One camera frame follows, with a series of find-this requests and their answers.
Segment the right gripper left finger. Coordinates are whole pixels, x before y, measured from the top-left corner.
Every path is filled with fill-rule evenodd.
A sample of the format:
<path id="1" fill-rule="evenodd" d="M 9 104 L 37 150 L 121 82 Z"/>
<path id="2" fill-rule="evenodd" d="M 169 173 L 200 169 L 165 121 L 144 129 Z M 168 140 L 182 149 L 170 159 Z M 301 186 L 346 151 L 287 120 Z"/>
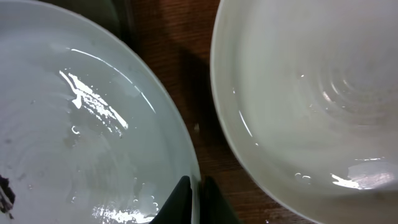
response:
<path id="1" fill-rule="evenodd" d="M 183 176 L 149 224 L 191 224 L 192 188 L 190 178 Z"/>

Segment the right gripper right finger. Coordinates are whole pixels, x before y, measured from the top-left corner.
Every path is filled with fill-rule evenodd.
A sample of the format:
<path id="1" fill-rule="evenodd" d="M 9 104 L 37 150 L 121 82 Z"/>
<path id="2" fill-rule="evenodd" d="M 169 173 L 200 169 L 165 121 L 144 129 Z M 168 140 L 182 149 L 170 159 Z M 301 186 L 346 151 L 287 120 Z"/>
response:
<path id="1" fill-rule="evenodd" d="M 200 192 L 201 224 L 242 224 L 215 180 L 205 176 Z"/>

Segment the white plate stained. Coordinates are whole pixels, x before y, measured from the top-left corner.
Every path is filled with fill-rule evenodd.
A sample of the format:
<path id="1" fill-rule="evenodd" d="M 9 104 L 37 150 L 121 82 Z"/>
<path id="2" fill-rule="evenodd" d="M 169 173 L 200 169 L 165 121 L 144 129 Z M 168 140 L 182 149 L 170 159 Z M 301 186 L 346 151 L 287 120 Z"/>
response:
<path id="1" fill-rule="evenodd" d="M 316 223 L 397 222 L 397 0 L 221 1 L 211 87 L 275 201 Z"/>
<path id="2" fill-rule="evenodd" d="M 1 222 L 150 223 L 200 171 L 181 115 L 121 39 L 42 1 L 1 2 Z"/>

